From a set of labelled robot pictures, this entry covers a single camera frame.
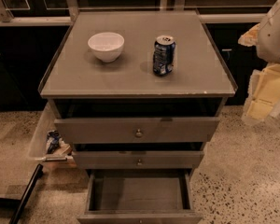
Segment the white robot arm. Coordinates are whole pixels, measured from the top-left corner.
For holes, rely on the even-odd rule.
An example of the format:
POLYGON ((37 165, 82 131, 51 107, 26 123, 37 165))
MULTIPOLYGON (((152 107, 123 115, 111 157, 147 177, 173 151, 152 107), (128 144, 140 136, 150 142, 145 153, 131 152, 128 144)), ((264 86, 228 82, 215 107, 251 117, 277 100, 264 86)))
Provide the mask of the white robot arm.
POLYGON ((261 71, 252 72, 242 115, 245 124, 256 125, 280 114, 280 0, 238 43, 255 46, 258 57, 267 63, 261 71))

